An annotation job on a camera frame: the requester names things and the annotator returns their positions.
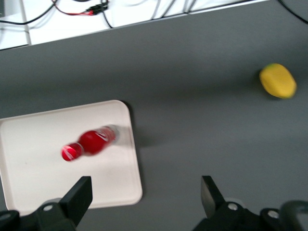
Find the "lemon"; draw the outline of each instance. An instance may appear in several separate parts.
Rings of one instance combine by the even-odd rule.
[[[281,64],[269,64],[260,72],[264,89],[282,99],[292,98],[296,92],[296,82],[291,73]]]

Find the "white tray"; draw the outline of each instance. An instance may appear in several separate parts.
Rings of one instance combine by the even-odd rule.
[[[62,159],[63,145],[108,124],[119,130],[115,144],[95,156]],[[113,100],[0,119],[0,174],[7,208],[21,215],[62,198],[81,176],[92,177],[90,208],[137,203],[142,188],[128,108]]]

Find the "red wire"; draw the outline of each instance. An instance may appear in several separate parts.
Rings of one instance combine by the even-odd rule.
[[[87,16],[92,16],[93,15],[93,11],[89,11],[89,12],[81,12],[81,13],[67,13],[67,12],[64,12],[62,10],[60,10],[60,8],[55,4],[54,5],[55,8],[60,11],[61,13],[64,13],[66,15],[70,15],[70,16],[75,16],[75,15],[87,15]]]

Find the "connector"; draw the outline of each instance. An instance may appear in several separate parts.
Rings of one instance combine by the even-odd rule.
[[[91,6],[86,11],[92,12],[92,15],[97,15],[98,13],[103,12],[107,9],[108,9],[108,2],[103,2],[102,4]]]

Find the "plastic bottle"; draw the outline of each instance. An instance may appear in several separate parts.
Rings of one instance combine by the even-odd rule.
[[[62,148],[62,157],[66,161],[75,160],[83,154],[95,155],[113,143],[118,137],[114,125],[103,126],[83,133],[77,142]]]

